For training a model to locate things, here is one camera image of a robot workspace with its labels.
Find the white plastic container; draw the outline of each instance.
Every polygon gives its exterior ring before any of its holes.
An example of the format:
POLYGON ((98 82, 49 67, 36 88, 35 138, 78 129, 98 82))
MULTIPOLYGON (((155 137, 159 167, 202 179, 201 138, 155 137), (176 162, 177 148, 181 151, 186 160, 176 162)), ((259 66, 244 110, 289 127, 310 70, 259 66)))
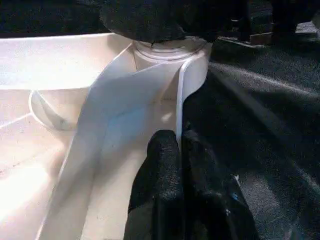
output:
POLYGON ((0 39, 0 239, 37 236, 89 87, 130 43, 112 33, 0 39))
MULTIPOLYGON (((210 52, 211 44, 199 39, 133 42, 105 64, 82 106, 37 239, 123 238, 132 183, 148 141, 157 130, 169 129, 180 142, 183 102, 205 81, 210 52)), ((72 128, 47 99, 31 95, 38 120, 51 123, 52 130, 72 128)))

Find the curved white plastic divider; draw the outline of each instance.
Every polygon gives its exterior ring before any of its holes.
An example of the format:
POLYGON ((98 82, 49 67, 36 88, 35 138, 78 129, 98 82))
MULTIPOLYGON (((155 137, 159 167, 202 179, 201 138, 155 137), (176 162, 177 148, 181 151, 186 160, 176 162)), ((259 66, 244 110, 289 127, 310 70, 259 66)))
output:
POLYGON ((90 88, 39 240, 122 239, 131 186, 160 129, 181 137, 183 101, 205 81, 211 44, 175 60, 120 53, 90 88))

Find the plastic compartment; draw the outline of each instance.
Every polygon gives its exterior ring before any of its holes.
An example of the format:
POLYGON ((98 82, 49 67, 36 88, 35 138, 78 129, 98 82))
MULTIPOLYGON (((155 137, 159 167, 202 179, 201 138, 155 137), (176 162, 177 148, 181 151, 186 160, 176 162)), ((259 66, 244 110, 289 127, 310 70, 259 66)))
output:
POLYGON ((89 87, 130 43, 110 33, 0 39, 0 239, 37 236, 89 87))
POLYGON ((180 44, 169 50, 144 44, 146 49, 141 49, 135 42, 97 78, 83 105, 40 240, 123 238, 132 183, 150 137, 159 129, 171 129, 180 140, 182 103, 206 79, 211 45, 180 44))

